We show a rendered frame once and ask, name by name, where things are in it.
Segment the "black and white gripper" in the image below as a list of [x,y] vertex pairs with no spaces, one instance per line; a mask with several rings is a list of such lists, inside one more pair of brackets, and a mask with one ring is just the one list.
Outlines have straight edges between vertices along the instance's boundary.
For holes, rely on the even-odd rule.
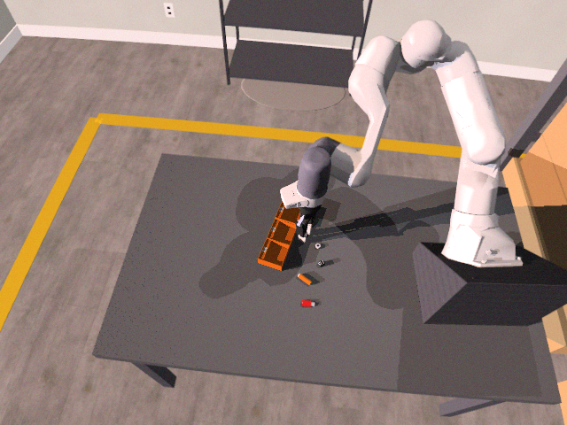
[[315,224],[313,218],[315,218],[316,213],[320,210],[322,205],[316,207],[299,207],[300,219],[295,222],[296,233],[299,235],[298,239],[305,242],[307,239],[307,234],[311,234],[312,225]]

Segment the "orange rack of bins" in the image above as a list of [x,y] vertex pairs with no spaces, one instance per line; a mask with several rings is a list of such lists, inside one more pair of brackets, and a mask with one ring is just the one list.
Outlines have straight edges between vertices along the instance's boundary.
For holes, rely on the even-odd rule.
[[258,257],[259,264],[282,271],[296,235],[295,222],[300,219],[299,215],[298,207],[286,209],[282,201]]

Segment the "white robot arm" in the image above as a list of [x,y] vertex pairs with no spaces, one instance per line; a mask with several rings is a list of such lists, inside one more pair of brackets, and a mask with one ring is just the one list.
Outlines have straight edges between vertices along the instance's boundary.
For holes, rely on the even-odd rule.
[[330,175],[351,188],[364,185],[388,119],[391,78],[395,72],[420,73],[427,66],[438,74],[462,146],[442,254],[476,267],[522,266],[514,241],[494,213],[506,136],[470,47],[461,41],[451,46],[451,37],[434,20],[416,22],[398,41],[387,36],[370,41],[349,79],[353,100],[370,120],[362,150],[329,137],[313,142],[299,164],[299,180],[280,189],[283,204],[286,209],[321,205]]

